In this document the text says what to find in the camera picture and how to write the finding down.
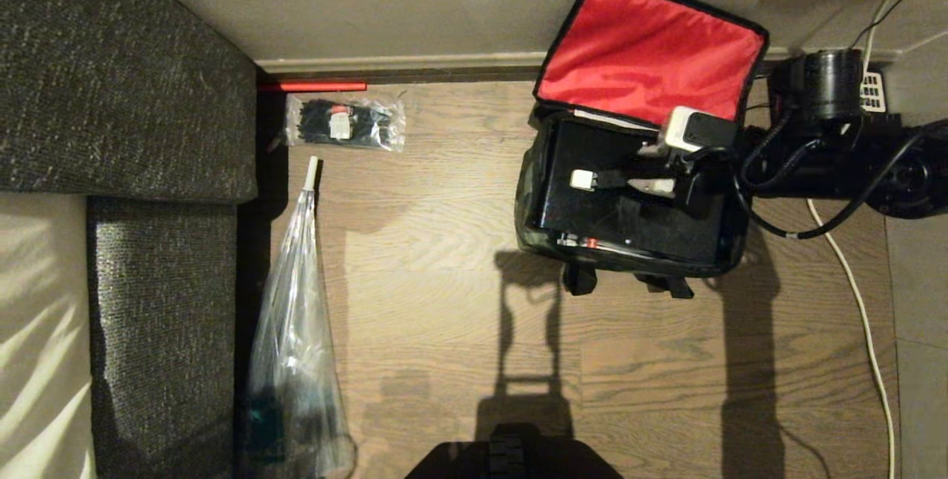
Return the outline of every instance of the black machine part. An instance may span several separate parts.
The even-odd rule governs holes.
[[[745,131],[744,151],[761,151],[745,158],[744,188],[759,198],[861,199],[901,218],[948,212],[945,132],[937,122],[903,128],[898,114],[864,113],[861,57],[859,50],[820,51],[773,68],[772,134]],[[861,198],[908,141],[891,170]]]

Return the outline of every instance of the wooden floor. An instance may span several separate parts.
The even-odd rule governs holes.
[[[572,424],[626,478],[885,476],[859,314],[825,240],[754,229],[744,263],[691,280],[686,301],[612,272],[573,298],[556,286],[558,263],[518,252],[531,88],[372,88],[405,102],[405,152],[290,150],[291,201],[308,156],[324,159],[318,229],[355,476],[404,477],[440,442],[473,440],[508,415],[539,415],[554,434]],[[802,200],[756,206],[778,225],[812,227]],[[838,208],[820,206],[824,218]],[[291,209],[273,225],[274,252]],[[863,288],[898,427],[883,219],[863,208],[837,240]],[[501,330],[505,375],[540,382],[498,384]]]

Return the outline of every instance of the black bag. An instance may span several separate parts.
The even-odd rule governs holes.
[[[571,172],[617,167],[654,176],[653,145],[675,107],[742,124],[768,33],[695,0],[576,0],[536,81],[538,128],[517,192],[518,240],[567,263],[566,288],[595,269],[691,297],[684,277],[721,275],[744,253],[748,218],[731,192],[695,217],[633,189],[585,192]]]

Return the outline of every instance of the black cylinder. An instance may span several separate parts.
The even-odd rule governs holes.
[[[807,117],[830,121],[862,114],[859,91],[863,59],[859,50],[823,50],[810,53],[804,63],[803,111]]]

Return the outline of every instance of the black case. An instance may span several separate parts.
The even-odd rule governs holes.
[[[713,277],[731,270],[744,253],[748,218],[732,193],[713,199],[708,216],[693,218],[661,200],[633,195],[623,190],[584,192],[569,185],[572,169],[606,170],[617,164],[638,161],[636,153],[657,139],[656,122],[627,114],[602,111],[596,107],[543,98],[541,83],[573,20],[585,0],[576,0],[556,37],[536,81],[538,100],[531,125],[538,134],[524,155],[518,183],[515,223],[522,249],[541,253],[586,271],[611,269],[631,271],[647,283],[672,290],[676,297],[690,297],[684,277]],[[766,30],[757,24],[717,10],[696,0],[668,0],[744,27],[762,37],[763,44],[741,84],[734,119],[744,120],[747,95],[768,45]],[[618,118],[641,129],[620,128],[595,119],[573,115],[575,109]],[[607,252],[589,247],[569,247],[556,243],[560,233],[572,233],[623,245],[635,254]],[[595,286],[595,271],[592,273]],[[585,293],[573,291],[573,294]]]

